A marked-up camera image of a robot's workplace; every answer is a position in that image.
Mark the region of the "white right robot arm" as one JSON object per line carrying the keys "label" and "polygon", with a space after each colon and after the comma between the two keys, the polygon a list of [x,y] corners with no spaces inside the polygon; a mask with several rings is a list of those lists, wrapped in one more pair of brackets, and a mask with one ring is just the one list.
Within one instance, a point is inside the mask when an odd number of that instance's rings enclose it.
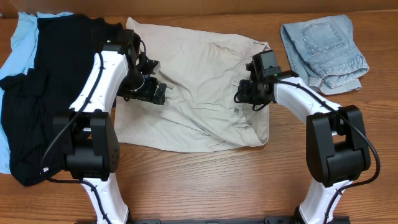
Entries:
{"label": "white right robot arm", "polygon": [[265,223],[350,223],[334,216],[343,194],[359,185],[371,165],[363,116],[358,107],[342,107],[312,90],[295,72],[283,72],[272,50],[259,52],[247,63],[247,80],[239,82],[236,103],[260,111],[269,103],[289,109],[305,124],[306,163],[312,182],[292,216],[267,217]]}

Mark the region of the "beige shorts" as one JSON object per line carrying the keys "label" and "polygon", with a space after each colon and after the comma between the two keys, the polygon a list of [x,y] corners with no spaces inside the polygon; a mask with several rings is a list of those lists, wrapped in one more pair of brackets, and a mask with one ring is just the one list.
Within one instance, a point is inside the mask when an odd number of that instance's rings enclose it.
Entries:
{"label": "beige shorts", "polygon": [[175,152],[213,152],[263,146],[269,110],[238,104],[246,65],[269,44],[238,34],[126,22],[160,62],[156,77],[166,84],[165,103],[118,98],[114,128],[121,143]]}

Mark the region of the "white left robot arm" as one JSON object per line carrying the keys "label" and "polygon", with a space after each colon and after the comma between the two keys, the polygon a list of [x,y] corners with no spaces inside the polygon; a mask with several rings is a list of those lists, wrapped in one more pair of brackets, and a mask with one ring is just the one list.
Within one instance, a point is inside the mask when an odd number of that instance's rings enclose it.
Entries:
{"label": "white left robot arm", "polygon": [[44,155],[58,154],[62,169],[72,176],[68,183],[84,187],[96,223],[132,223],[116,180],[120,147],[110,114],[118,96],[163,105],[167,86],[154,78],[159,68],[139,35],[121,30],[100,45],[78,98],[53,119],[56,137]]}

